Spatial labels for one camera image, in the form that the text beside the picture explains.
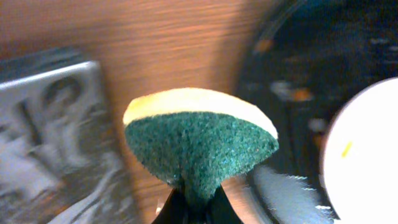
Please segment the green yellow sponge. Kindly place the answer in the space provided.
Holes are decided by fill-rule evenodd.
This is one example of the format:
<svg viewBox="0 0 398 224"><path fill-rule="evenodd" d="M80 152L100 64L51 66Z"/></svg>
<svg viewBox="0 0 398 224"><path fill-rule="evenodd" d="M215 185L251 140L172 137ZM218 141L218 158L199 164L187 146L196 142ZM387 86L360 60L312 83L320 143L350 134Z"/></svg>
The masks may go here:
<svg viewBox="0 0 398 224"><path fill-rule="evenodd" d="M181 190L197 210L224 180L250 171L279 149L275 126L256 105L202 88L135 98L123 125L137 160Z"/></svg>

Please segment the white plate front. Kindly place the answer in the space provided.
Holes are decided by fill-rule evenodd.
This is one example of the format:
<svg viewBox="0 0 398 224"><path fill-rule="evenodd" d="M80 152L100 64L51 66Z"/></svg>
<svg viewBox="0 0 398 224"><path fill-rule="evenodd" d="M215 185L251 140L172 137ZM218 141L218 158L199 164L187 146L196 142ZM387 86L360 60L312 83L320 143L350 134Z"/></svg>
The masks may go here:
<svg viewBox="0 0 398 224"><path fill-rule="evenodd" d="M377 82L335 116L323 180L342 223L397 224L397 79Z"/></svg>

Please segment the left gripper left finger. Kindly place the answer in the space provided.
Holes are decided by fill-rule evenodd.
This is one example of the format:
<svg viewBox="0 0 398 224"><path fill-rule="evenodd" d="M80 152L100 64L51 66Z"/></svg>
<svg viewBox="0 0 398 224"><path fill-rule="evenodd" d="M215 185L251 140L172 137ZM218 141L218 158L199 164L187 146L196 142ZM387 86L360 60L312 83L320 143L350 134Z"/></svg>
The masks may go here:
<svg viewBox="0 0 398 224"><path fill-rule="evenodd" d="M173 189L152 224L186 224L187 203L179 190Z"/></svg>

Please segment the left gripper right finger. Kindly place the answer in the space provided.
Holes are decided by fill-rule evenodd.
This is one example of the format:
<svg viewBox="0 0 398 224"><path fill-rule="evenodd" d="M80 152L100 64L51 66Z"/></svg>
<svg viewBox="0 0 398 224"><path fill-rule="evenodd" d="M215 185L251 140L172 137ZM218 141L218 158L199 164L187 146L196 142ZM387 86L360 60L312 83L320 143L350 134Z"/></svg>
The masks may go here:
<svg viewBox="0 0 398 224"><path fill-rule="evenodd" d="M222 186L218 187L206 208L207 224L243 224L233 210Z"/></svg>

